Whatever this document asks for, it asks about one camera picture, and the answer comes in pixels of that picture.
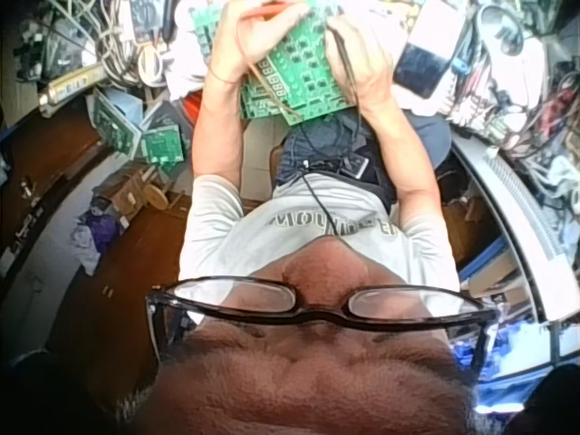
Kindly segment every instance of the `cardboard box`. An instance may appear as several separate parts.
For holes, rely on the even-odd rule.
[[[472,297],[486,297],[504,293],[506,285],[512,281],[510,276],[517,270],[517,261],[511,249],[506,249],[468,280],[469,294]]]
[[[121,215],[121,223],[125,227],[147,203],[143,196],[144,183],[141,178],[147,167],[143,163],[130,161],[93,189],[95,196],[111,202]]]

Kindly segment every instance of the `hand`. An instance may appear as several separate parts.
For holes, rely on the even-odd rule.
[[[361,114],[368,118],[388,104],[392,98],[392,57],[377,41],[368,26],[341,15],[328,18],[328,26],[344,40],[354,73],[354,87],[358,94]],[[326,31],[326,59],[333,76],[346,98],[355,103],[353,89],[344,70],[334,35]]]
[[[247,72],[247,63],[264,59],[310,10],[306,3],[296,3],[268,21],[262,16],[241,18],[264,3],[268,0],[230,0],[224,6],[209,64],[222,82],[239,82]],[[246,58],[238,47],[238,37]]]

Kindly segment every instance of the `jeans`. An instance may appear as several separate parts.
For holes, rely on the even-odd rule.
[[[429,155],[431,166],[436,169],[451,150],[449,124],[439,115],[423,117],[410,112],[405,112],[405,115],[419,135]],[[316,166],[319,162],[340,161],[354,152],[370,161],[361,179],[353,179],[338,173],[325,173],[371,191],[389,211],[391,204],[397,200],[396,190],[382,162],[379,142],[365,120],[362,120],[359,137],[353,140],[356,124],[356,110],[346,109],[294,127],[284,142],[276,185],[282,186],[294,180],[300,168],[304,166],[305,160],[310,166]]]

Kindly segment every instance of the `white t-shirt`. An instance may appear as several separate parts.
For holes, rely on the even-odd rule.
[[[418,216],[398,228],[372,193],[321,174],[307,178],[352,249],[387,266],[408,284],[459,291],[441,216]],[[302,179],[277,188],[271,200],[244,217],[231,183],[215,175],[199,177],[193,183],[179,279],[248,276],[332,234],[327,220]]]

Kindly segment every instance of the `black eyeglass frame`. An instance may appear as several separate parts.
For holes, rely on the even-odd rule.
[[[182,285],[219,280],[282,287],[286,290],[290,290],[294,294],[295,303],[292,308],[283,312],[258,313],[256,311],[248,311],[238,308],[226,308],[218,305],[191,301],[172,293],[176,288]],[[470,313],[459,313],[437,318],[398,320],[371,319],[367,317],[361,317],[351,312],[349,308],[349,301],[360,292],[390,289],[410,292],[431,291],[452,295],[463,299],[467,303],[475,305],[478,308],[478,311]],[[473,360],[471,362],[471,370],[475,371],[476,373],[481,371],[483,363],[485,362],[485,347],[488,341],[486,331],[492,324],[497,321],[499,317],[499,312],[496,308],[482,304],[477,299],[473,299],[451,290],[445,290],[442,288],[430,287],[426,285],[403,284],[358,287],[353,289],[352,292],[345,297],[345,300],[340,309],[334,309],[325,305],[305,304],[303,298],[300,296],[300,293],[296,290],[295,287],[285,283],[280,283],[278,281],[255,278],[252,276],[204,276],[201,278],[179,281],[169,286],[155,287],[147,296],[151,340],[153,341],[153,346],[158,359],[160,358],[160,355],[165,352],[164,348],[160,348],[160,344],[167,341],[167,334],[163,338],[158,337],[160,327],[162,327],[163,330],[166,328],[165,324],[160,324],[160,322],[163,322],[163,316],[159,316],[159,313],[160,308],[163,306],[170,306],[171,308],[181,309],[186,312],[191,311],[224,321],[241,322],[246,324],[291,325],[303,324],[312,321],[326,321],[348,329],[378,333],[421,332],[477,324],[480,326],[481,331],[479,333],[476,348],[474,350]]]

